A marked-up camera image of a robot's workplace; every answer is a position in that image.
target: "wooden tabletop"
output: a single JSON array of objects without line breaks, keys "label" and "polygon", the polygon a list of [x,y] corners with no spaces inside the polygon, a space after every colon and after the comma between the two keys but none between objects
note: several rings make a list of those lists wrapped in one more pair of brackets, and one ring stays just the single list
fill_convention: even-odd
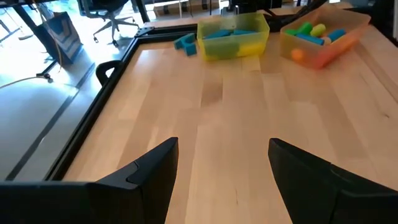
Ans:
[{"label": "wooden tabletop", "polygon": [[65,180],[100,179],[178,136],[167,223],[291,223],[273,137],[398,190],[397,59],[373,27],[318,71],[279,57],[278,34],[263,55],[216,62],[142,45]]}]

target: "orange ball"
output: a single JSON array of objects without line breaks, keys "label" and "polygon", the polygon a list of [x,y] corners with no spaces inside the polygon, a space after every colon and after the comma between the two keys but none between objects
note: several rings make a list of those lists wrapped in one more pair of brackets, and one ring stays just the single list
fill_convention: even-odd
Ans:
[{"label": "orange ball", "polygon": [[291,54],[292,59],[296,62],[301,62],[304,59],[304,51],[302,49],[293,49]]}]

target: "black table frame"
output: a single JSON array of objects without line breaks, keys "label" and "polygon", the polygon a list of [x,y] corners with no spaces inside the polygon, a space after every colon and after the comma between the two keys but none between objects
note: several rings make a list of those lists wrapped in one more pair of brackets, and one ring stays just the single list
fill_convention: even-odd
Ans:
[{"label": "black table frame", "polygon": [[[369,9],[349,10],[370,14]],[[85,113],[82,120],[79,122],[67,144],[62,149],[57,160],[51,166],[44,180],[62,180],[139,46],[141,44],[170,42],[191,33],[197,33],[197,24],[160,28],[141,28],[139,29],[137,35],[133,38],[132,42],[129,44],[129,47],[127,48],[127,51],[121,60],[113,60],[98,65],[96,69],[96,76],[103,87],[97,94],[91,106],[88,108],[88,111]],[[114,71],[108,77],[105,72],[111,68],[114,68]]]}]

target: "blue cylinder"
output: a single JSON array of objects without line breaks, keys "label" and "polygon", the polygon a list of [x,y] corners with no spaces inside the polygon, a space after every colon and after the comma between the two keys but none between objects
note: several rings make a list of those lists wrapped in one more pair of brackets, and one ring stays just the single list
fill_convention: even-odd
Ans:
[{"label": "blue cylinder", "polygon": [[332,33],[330,33],[328,35],[328,37],[330,38],[330,40],[332,42],[334,42],[335,40],[339,39],[342,35],[345,35],[345,34],[346,34],[346,32],[343,29],[338,29],[338,30],[335,30]]},{"label": "blue cylinder", "polygon": [[318,44],[318,45],[323,45],[323,43],[325,42],[321,38],[312,37],[310,35],[305,35],[305,34],[297,34],[296,37],[300,37],[301,39],[304,39],[304,40],[307,40],[307,41],[311,41],[314,44]]}]

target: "chair base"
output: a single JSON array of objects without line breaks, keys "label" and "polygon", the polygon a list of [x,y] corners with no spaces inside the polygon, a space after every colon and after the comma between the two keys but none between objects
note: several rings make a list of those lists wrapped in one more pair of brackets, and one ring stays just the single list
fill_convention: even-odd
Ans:
[{"label": "chair base", "polygon": [[[115,18],[114,13],[108,12],[108,13],[106,13],[105,15],[100,16],[100,18],[102,18],[102,19],[104,19],[104,20],[105,20],[105,19],[109,19],[109,22],[107,22],[102,28],[100,28],[99,30],[97,30],[97,31],[93,34],[93,37],[94,37],[94,41],[95,41],[95,42],[98,42],[98,39],[95,37],[95,35],[98,34],[98,33],[101,32],[101,31],[107,29],[107,28],[110,28],[110,27],[112,27],[112,43],[113,43],[114,45],[117,45],[117,42],[116,42],[115,39],[114,39],[114,31],[117,30],[118,32],[120,32],[120,30],[119,30],[119,25],[136,26],[136,27],[139,28],[138,24],[135,24],[135,23],[134,23],[135,21],[134,21],[134,19],[132,19],[132,17],[125,17],[125,18],[117,19],[117,18]],[[133,22],[126,22],[126,21],[125,21],[126,19],[132,19]]]}]

